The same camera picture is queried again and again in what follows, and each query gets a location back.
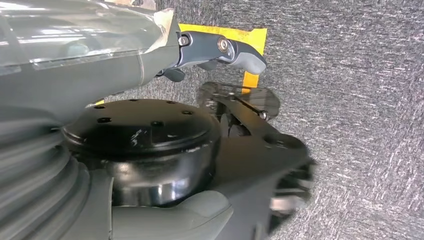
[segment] gray plastic part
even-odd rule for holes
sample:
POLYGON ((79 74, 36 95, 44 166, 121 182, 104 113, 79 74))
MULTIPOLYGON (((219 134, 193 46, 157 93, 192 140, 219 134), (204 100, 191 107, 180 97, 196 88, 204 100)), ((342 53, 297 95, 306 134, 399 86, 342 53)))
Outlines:
MULTIPOLYGON (((246 70, 251 74, 260 74, 267 67, 267 62, 265 58, 259 54, 256 49, 254 49, 251 45, 235 40, 228 40, 231 43, 232 49, 231 52, 234 51, 234 57, 230 60, 228 65, 241 68, 246 70)), ((227 57, 221 57, 220 60, 226 62, 227 57)))
POLYGON ((258 56, 249 52, 240 52, 234 62, 230 63, 229 65, 244 69, 247 72, 255 75, 262 73, 267 67, 265 62, 260 60, 258 56))
POLYGON ((90 173, 90 192, 84 209, 60 240, 109 240, 112 237, 113 179, 105 170, 95 170, 90 173))
POLYGON ((178 31, 173 21, 167 45, 146 54, 39 69, 21 64, 0 75, 1 240, 110 238, 111 179, 90 176, 61 146, 59 129, 86 105, 144 85, 173 66, 178 31))
POLYGON ((215 240, 266 240, 270 222, 270 193, 280 174, 236 182, 217 189, 225 195, 234 213, 215 240))
POLYGON ((216 191, 198 193, 173 208, 113 207, 113 240, 215 240, 233 214, 216 191))

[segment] gray carpet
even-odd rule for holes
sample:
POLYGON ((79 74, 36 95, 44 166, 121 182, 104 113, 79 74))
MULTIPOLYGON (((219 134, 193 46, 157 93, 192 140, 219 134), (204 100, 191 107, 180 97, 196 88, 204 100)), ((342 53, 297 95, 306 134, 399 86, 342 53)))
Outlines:
MULTIPOLYGON (((268 28, 260 86, 281 99, 273 125, 318 161, 313 199, 277 240, 424 239, 422 0, 158 0, 180 22, 268 28)), ((194 104, 206 81, 241 71, 187 69, 120 98, 194 104)))

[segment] screw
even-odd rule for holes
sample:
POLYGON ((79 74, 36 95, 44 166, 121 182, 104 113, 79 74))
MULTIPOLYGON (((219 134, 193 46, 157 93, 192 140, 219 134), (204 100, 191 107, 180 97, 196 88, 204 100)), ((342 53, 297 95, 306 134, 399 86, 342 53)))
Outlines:
POLYGON ((267 117, 268 117, 267 111, 260 111, 259 117, 263 120, 267 120, 267 117))
POLYGON ((190 43, 190 39, 187 36, 181 36, 178 38, 178 44, 180 46, 186 46, 190 43))
POLYGON ((218 39, 218 49, 223 53, 228 52, 228 40, 224 36, 218 39))

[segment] gray plastic housing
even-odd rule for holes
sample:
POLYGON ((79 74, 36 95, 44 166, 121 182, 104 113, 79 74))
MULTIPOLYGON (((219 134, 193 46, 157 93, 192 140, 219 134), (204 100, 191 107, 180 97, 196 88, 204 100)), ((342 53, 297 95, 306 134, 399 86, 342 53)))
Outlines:
MULTIPOLYGON (((52 3, 6 1, 4 6, 10 4, 15 14, 28 15, 34 9, 25 9, 25 4, 35 2, 52 3)), ((4 12, 1 9, 0 37, 19 44, 13 35, 1 35, 10 30, 4 12)), ((23 63, 16 66, 19 71, 0 75, 0 239, 106 240, 111 236, 112 220, 108 223, 105 215, 110 213, 110 179, 88 172, 71 157, 62 146, 60 128, 74 121, 86 105, 147 84, 160 70, 173 66, 179 59, 178 31, 174 19, 167 44, 143 54, 44 68, 18 61, 23 63)), ((148 42, 158 38, 156 30, 146 34, 148 42)))

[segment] screw hole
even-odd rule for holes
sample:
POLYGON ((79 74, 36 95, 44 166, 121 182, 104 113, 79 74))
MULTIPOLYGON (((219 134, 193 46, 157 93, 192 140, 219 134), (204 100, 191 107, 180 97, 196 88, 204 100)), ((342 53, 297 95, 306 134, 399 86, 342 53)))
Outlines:
POLYGON ((165 124, 163 121, 152 121, 150 125, 152 127, 163 127, 165 124))
POLYGON ((105 123, 110 123, 112 122, 112 119, 110 117, 101 117, 97 119, 97 122, 99 124, 105 124, 105 123))

